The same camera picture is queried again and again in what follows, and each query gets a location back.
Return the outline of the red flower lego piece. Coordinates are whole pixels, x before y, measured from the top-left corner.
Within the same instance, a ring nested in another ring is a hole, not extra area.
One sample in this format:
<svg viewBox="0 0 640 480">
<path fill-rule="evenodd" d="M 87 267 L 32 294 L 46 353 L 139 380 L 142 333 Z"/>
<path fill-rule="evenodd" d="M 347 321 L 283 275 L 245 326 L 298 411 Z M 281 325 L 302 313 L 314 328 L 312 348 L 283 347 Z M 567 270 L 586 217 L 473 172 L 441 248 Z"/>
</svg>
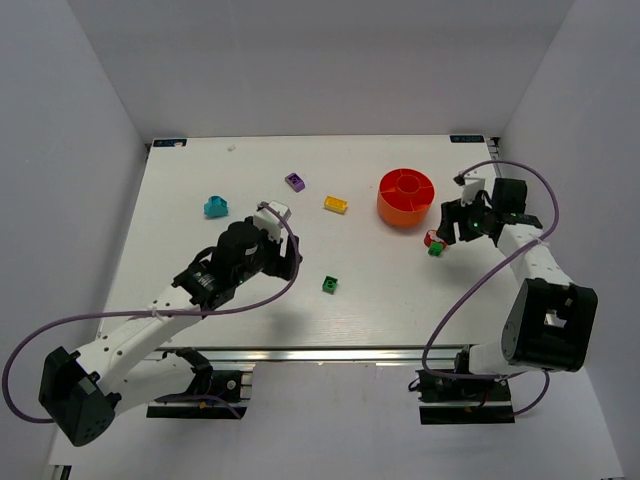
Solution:
<svg viewBox="0 0 640 480">
<path fill-rule="evenodd" d="M 424 237 L 424 244 L 427 247 L 430 247 L 434 243 L 440 243 L 440 242 L 441 242 L 441 239 L 437 236 L 436 230 L 431 229 L 426 232 L 426 235 Z"/>
</svg>

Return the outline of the green lego brick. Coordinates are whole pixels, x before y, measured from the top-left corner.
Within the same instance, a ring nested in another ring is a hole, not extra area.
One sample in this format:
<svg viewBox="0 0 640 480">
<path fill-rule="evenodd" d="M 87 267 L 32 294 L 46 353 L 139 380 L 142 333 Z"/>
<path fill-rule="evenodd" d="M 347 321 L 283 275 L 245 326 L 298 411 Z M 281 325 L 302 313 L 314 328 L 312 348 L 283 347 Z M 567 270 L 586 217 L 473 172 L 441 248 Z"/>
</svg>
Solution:
<svg viewBox="0 0 640 480">
<path fill-rule="evenodd" d="M 439 242 L 432 242 L 428 246 L 428 255 L 433 257 L 438 257 L 442 254 L 446 246 Z"/>
<path fill-rule="evenodd" d="M 338 287 L 338 279 L 327 275 L 322 283 L 322 291 L 333 295 Z"/>
</svg>

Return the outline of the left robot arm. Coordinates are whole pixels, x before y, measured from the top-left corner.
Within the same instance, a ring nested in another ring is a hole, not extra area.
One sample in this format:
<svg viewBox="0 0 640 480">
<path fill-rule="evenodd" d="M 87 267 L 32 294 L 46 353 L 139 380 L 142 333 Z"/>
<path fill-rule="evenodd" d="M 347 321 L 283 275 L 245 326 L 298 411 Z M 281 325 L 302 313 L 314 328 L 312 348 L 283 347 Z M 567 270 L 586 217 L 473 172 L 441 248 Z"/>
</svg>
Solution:
<svg viewBox="0 0 640 480">
<path fill-rule="evenodd" d="M 75 447 L 103 434 L 121 413 L 154 400 L 212 395 L 213 368 L 192 347 L 157 361 L 148 355 L 179 332 L 218 314 L 258 274 L 293 282 L 301 257 L 288 207 L 272 202 L 237 221 L 201 251 L 143 313 L 73 352 L 59 347 L 44 363 L 39 401 Z"/>
</svg>

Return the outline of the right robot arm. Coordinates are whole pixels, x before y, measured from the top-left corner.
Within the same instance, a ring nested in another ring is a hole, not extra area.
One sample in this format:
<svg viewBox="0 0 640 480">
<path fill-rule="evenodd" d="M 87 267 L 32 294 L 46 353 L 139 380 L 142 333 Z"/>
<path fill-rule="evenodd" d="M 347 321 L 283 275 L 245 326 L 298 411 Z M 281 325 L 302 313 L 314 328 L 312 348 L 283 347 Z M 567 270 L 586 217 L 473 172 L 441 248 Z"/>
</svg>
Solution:
<svg viewBox="0 0 640 480">
<path fill-rule="evenodd" d="M 459 199 L 441 206 L 437 235 L 446 244 L 491 239 L 508 260 L 518 294 L 499 340 L 468 345 L 456 356 L 457 375 L 506 377 L 533 370 L 580 370 L 598 297 L 558 265 L 540 220 L 526 213 L 527 184 L 499 178 L 486 192 L 481 178 L 457 178 Z"/>
</svg>

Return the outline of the orange round divided container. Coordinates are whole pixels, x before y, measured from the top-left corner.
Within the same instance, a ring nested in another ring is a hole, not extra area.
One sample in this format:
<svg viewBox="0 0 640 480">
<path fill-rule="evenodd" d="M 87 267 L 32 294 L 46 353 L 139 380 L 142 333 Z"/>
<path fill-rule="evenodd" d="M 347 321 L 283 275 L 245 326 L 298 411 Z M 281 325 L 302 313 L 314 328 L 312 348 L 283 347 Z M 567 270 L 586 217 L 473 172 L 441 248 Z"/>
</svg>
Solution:
<svg viewBox="0 0 640 480">
<path fill-rule="evenodd" d="M 434 184 L 424 173 L 410 168 L 394 169 L 379 182 L 377 213 L 392 227 L 414 228 L 423 223 L 435 197 Z"/>
</svg>

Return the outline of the teal lego piece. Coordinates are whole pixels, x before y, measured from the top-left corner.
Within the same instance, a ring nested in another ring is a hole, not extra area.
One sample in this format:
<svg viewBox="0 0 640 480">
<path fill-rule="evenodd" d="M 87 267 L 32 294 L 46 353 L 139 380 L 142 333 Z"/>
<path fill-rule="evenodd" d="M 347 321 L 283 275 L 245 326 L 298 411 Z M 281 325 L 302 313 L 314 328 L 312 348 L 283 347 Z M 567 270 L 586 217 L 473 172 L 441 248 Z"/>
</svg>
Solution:
<svg viewBox="0 0 640 480">
<path fill-rule="evenodd" d="M 207 219 L 215 219 L 228 216 L 228 203 L 224 198 L 220 196 L 211 196 L 203 206 L 203 213 Z"/>
</svg>

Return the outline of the right corner label sticker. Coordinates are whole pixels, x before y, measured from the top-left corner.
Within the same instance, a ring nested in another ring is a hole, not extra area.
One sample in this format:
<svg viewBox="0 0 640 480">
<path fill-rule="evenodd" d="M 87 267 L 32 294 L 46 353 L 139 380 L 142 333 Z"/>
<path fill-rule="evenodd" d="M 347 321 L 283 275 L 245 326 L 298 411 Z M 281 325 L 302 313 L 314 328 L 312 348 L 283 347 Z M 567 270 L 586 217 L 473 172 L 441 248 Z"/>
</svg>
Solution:
<svg viewBox="0 0 640 480">
<path fill-rule="evenodd" d="M 452 143 L 484 143 L 485 139 L 483 135 L 464 135 L 464 134 L 452 134 L 449 136 Z"/>
</svg>

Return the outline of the corner label sticker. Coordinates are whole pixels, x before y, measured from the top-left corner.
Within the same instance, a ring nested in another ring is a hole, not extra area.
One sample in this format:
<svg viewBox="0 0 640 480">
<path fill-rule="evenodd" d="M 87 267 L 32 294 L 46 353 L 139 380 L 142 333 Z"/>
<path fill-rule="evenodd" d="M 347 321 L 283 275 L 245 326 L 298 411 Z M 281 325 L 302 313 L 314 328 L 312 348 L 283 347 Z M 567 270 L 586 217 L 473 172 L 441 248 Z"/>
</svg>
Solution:
<svg viewBox="0 0 640 480">
<path fill-rule="evenodd" d="M 452 134 L 449 136 L 452 143 L 484 143 L 485 139 L 483 135 L 464 135 L 464 134 Z"/>
<path fill-rule="evenodd" d="M 155 139 L 152 143 L 153 148 L 181 148 L 187 144 L 185 138 L 173 139 Z"/>
</svg>

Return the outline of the large yellow lego brick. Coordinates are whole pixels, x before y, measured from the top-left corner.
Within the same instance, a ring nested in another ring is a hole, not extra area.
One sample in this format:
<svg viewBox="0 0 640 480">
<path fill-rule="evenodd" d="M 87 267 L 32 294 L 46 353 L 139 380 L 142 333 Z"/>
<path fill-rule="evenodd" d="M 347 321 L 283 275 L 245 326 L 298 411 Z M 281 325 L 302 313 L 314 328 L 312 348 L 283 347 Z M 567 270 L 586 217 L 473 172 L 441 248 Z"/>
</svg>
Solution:
<svg viewBox="0 0 640 480">
<path fill-rule="evenodd" d="M 328 211 L 343 215 L 348 209 L 348 202 L 334 196 L 327 196 L 324 200 L 323 207 Z"/>
</svg>

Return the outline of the purple lego brick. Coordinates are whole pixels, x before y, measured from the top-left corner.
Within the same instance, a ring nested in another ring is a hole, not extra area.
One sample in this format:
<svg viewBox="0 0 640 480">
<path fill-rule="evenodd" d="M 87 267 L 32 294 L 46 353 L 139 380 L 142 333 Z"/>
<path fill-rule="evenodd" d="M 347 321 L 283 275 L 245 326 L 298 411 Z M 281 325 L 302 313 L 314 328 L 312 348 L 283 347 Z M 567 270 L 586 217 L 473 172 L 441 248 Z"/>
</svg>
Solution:
<svg viewBox="0 0 640 480">
<path fill-rule="evenodd" d="M 297 175 L 295 172 L 287 175 L 285 177 L 285 182 L 286 184 L 291 187 L 296 193 L 301 192 L 302 190 L 305 189 L 305 182 L 304 180 Z"/>
</svg>

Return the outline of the left corner label sticker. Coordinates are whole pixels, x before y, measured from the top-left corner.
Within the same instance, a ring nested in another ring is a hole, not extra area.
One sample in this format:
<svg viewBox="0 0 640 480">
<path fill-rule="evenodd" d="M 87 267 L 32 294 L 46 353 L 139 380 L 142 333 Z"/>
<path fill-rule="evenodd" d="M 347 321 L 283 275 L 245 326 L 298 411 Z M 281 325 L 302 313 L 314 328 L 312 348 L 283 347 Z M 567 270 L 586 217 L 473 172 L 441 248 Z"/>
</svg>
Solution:
<svg viewBox="0 0 640 480">
<path fill-rule="evenodd" d="M 185 138 L 173 139 L 155 139 L 152 143 L 153 148 L 181 148 L 187 144 Z"/>
</svg>

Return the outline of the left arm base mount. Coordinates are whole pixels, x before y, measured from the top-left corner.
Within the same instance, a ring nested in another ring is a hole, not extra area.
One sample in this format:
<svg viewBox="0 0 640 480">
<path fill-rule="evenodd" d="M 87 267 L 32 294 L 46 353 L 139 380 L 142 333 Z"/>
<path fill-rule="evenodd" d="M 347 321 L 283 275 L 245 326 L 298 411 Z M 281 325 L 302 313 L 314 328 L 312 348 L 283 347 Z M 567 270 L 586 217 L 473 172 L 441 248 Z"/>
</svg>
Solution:
<svg viewBox="0 0 640 480">
<path fill-rule="evenodd" d="M 214 366 L 191 347 L 164 351 L 160 359 L 185 360 L 191 380 L 183 392 L 169 394 L 172 400 L 150 403 L 147 418 L 241 420 L 244 417 L 251 397 L 251 372 Z"/>
</svg>

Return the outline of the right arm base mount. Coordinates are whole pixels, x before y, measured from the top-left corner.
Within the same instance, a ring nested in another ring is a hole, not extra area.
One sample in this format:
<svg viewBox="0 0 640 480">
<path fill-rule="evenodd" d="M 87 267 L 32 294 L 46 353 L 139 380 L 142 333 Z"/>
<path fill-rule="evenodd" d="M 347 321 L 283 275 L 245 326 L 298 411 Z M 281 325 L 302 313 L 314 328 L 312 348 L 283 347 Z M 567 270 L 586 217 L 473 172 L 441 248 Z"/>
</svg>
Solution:
<svg viewBox="0 0 640 480">
<path fill-rule="evenodd" d="M 408 384 L 418 395 L 420 423 L 429 426 L 494 425 L 515 422 L 506 381 L 453 380 L 424 370 Z"/>
</svg>

